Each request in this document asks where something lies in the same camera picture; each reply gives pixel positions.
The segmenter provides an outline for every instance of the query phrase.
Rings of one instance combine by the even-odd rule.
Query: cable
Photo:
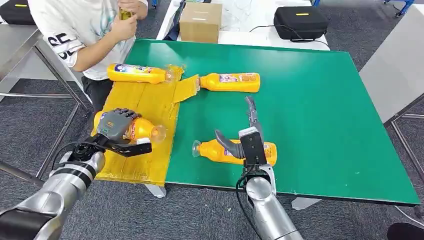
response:
[[[322,43],[322,44],[326,45],[328,48],[330,48],[330,46],[329,46],[327,43],[323,42],[323,41],[315,40],[315,39],[313,39],[313,40],[305,39],[305,38],[301,37],[301,36],[299,35],[299,33],[298,33],[296,30],[294,30],[293,28],[288,27],[288,26],[286,26],[286,25],[281,25],[281,24],[279,24],[279,25],[264,25],[264,26],[255,26],[254,28],[252,28],[252,30],[250,30],[250,31],[249,31],[249,33],[251,33],[253,30],[255,30],[255,29],[257,29],[257,28],[266,28],[266,27],[285,27],[286,29],[288,29],[288,30],[292,31],[294,34],[296,34],[296,36],[297,36],[298,38],[300,38],[300,40],[303,40],[303,41],[306,41],[306,42],[319,42],[319,43]]]
[[[405,217],[407,217],[409,220],[413,221],[416,224],[421,225],[422,227],[424,227],[424,223],[419,222],[415,219],[413,219],[412,217],[408,216],[408,214],[404,213],[404,211],[402,211],[398,206],[394,206],[397,210],[399,210],[399,212],[401,212],[403,215],[405,215]]]
[[[58,158],[59,153],[63,149],[65,149],[67,146],[69,146],[69,145],[76,145],[76,144],[87,144],[87,145],[95,146],[95,147],[100,148],[100,149],[113,151],[112,148],[109,148],[109,147],[106,147],[106,146],[100,146],[98,144],[95,144],[95,143],[92,143],[92,142],[89,142],[89,141],[71,141],[71,142],[63,145],[61,148],[59,148],[59,150],[56,151],[56,154],[54,155],[54,158],[53,158],[53,164],[51,165],[51,170],[52,171],[53,171],[53,168],[55,167],[56,159]]]
[[[246,217],[247,221],[249,222],[250,226],[253,228],[254,232],[256,233],[256,235],[259,237],[260,240],[263,240],[261,235],[259,235],[258,230],[256,229],[255,225],[253,224],[252,220],[250,219],[250,217],[248,216],[245,207],[242,204],[242,200],[240,200],[240,195],[239,195],[239,186],[240,183],[246,178],[246,176],[253,170],[253,166],[250,167],[250,169],[240,177],[240,179],[238,179],[237,183],[235,184],[235,195],[237,196],[237,201],[238,204],[240,205],[241,211],[243,211],[244,216]]]

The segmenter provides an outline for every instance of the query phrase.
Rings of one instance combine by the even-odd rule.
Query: cardboard box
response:
[[[179,19],[182,41],[218,43],[222,4],[187,2]]]

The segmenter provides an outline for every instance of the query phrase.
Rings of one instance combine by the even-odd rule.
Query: metal table leg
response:
[[[90,111],[89,108],[84,104],[84,102],[74,92],[74,90],[72,90],[72,88],[69,86],[69,84],[62,78],[62,76],[56,71],[56,69],[50,64],[50,62],[47,60],[46,56],[44,56],[44,54],[40,51],[40,49],[36,45],[34,45],[34,47],[32,49],[34,49],[34,52],[42,60],[42,62],[48,67],[50,72],[57,78],[57,80],[60,83],[62,83],[62,85],[69,92],[69,94],[73,97],[73,99],[75,99],[75,101],[77,103],[79,103],[88,113]]]
[[[3,97],[22,97],[22,98],[39,98],[39,99],[71,99],[69,94],[26,94],[26,93],[12,93],[0,92]]]
[[[406,119],[424,119],[424,115],[421,114],[404,114],[402,118]]]
[[[404,135],[402,134],[401,129],[399,128],[398,124],[395,121],[392,121],[391,126],[394,128],[394,131],[396,132],[396,135],[399,137],[400,142],[402,143],[403,147],[406,150],[406,153],[408,153],[409,157],[412,160],[412,163],[415,166],[415,169],[418,171],[419,177],[424,183],[424,169],[420,165],[420,162],[418,161],[417,157],[415,156],[414,152],[412,151],[411,147],[409,146],[407,140],[405,139]]]
[[[77,113],[78,108],[80,107],[80,103],[77,102],[77,104],[73,107],[72,112],[70,113],[69,117],[67,118],[65,125],[62,127],[62,130],[59,133],[59,136],[57,136],[56,140],[53,143],[53,146],[51,147],[50,151],[47,154],[47,157],[44,159],[44,162],[41,165],[41,168],[38,170],[37,175],[35,177],[37,179],[41,179],[43,174],[46,172],[47,167],[49,166],[50,162],[52,161],[52,156],[56,152],[56,149],[59,147],[59,144],[61,143],[62,139],[64,138],[69,126],[71,125],[72,119],[74,118],[75,114]]]
[[[28,182],[31,182],[39,187],[42,187],[44,184],[44,181],[22,171],[21,169],[11,166],[5,162],[0,161],[0,169],[4,170],[12,175],[15,175],[18,178],[21,178],[23,180],[26,180]]]

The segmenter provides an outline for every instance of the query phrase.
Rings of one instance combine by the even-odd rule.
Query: gray carpet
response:
[[[321,2],[320,9],[331,19],[327,34],[330,47],[350,52],[358,69],[398,21],[393,18],[396,13],[393,6],[380,1]],[[139,23],[138,37],[155,38],[168,4],[169,0],[159,0],[156,12],[150,10],[149,17]],[[65,90],[57,81],[21,79],[12,92],[64,93]],[[36,173],[73,106],[70,99],[6,97],[0,102],[0,159]],[[424,113],[424,104],[413,111]],[[82,114],[79,110],[62,143],[88,136],[92,123]],[[399,125],[424,165],[424,121],[401,120]],[[393,129],[389,127],[387,132],[424,200],[424,184]],[[0,171],[0,186],[0,208],[11,207],[37,190],[3,171]],[[258,239],[238,207],[234,192],[177,186],[168,186],[167,190],[167,197],[157,199],[139,184],[95,181],[70,214],[62,239]],[[385,240],[391,224],[410,222],[393,206],[322,200],[296,211],[290,206],[294,197],[278,199],[306,240]],[[402,209],[413,214],[412,208]]]

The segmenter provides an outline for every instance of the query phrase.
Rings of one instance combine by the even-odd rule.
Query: white t-shirt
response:
[[[146,0],[139,0],[148,6]],[[119,13],[118,0],[29,0],[31,15],[44,40],[72,68],[78,50],[97,43],[111,29]],[[136,37],[121,41],[102,61],[85,70],[92,80],[108,78],[110,64],[122,64]]]

